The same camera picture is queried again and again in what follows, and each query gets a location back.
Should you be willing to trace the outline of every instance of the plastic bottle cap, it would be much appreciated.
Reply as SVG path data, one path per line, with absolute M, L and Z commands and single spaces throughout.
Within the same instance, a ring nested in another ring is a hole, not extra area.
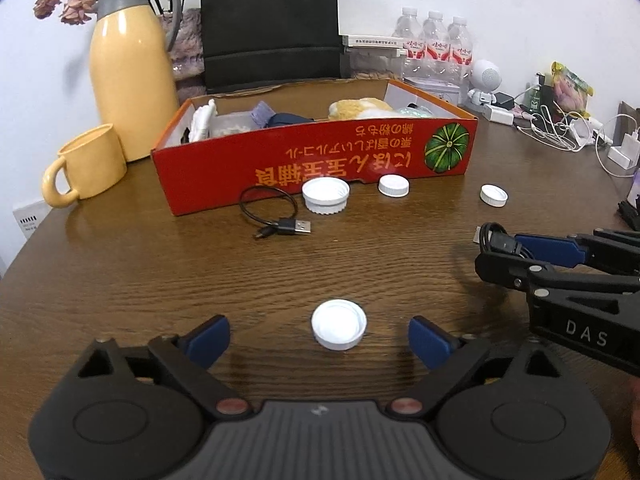
M 302 196 L 309 211 L 331 215 L 347 207 L 349 184 L 333 176 L 320 176 L 304 183 Z
M 400 175 L 384 175 L 378 182 L 378 190 L 383 195 L 400 198 L 409 193 L 409 181 Z
M 484 184 L 484 186 L 480 188 L 480 198 L 488 205 L 492 205 L 493 207 L 502 207 L 507 203 L 509 195 L 507 195 L 505 190 L 500 189 L 497 186 Z
M 367 316 L 353 301 L 329 300 L 311 316 L 316 341 L 329 350 L 348 350 L 356 346 L 367 327 Z

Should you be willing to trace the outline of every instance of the white robot figure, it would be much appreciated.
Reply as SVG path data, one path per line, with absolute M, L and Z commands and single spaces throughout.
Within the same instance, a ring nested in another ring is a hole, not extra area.
M 477 107 L 492 105 L 496 102 L 494 90 L 502 83 L 500 69 L 491 61 L 479 59 L 471 64 L 471 85 L 467 95 L 472 104 Z

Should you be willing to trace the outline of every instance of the white charger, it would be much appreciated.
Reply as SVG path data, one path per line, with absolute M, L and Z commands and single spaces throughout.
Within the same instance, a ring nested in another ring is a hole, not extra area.
M 613 160 L 620 168 L 630 170 L 638 165 L 640 158 L 640 140 L 638 140 L 638 130 L 631 135 L 625 134 L 621 146 L 611 146 L 607 156 Z
M 493 105 L 484 105 L 482 114 L 493 123 L 506 124 L 507 126 L 511 126 L 513 124 L 513 114 L 504 108 Z

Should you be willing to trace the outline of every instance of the red screw head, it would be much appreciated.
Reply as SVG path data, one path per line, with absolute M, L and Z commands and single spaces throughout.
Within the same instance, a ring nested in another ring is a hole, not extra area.
M 237 397 L 229 397 L 228 399 L 219 400 L 216 404 L 216 410 L 223 415 L 240 415 L 249 409 L 249 403 L 244 399 Z
M 391 409 L 398 415 L 415 415 L 422 411 L 422 403 L 411 397 L 400 397 L 391 402 Z

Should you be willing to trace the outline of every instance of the blue gripper pad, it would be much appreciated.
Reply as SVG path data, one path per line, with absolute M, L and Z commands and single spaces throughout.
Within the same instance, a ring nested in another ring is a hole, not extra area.
M 181 337 L 178 347 L 189 361 L 207 370 L 229 347 L 231 327 L 224 316 L 216 316 Z
M 583 264 L 587 253 L 575 240 L 549 236 L 515 235 L 514 238 L 526 247 L 536 260 L 573 269 Z
M 424 323 L 419 318 L 409 322 L 409 347 L 420 361 L 429 369 L 442 366 L 456 350 L 450 336 L 431 323 Z

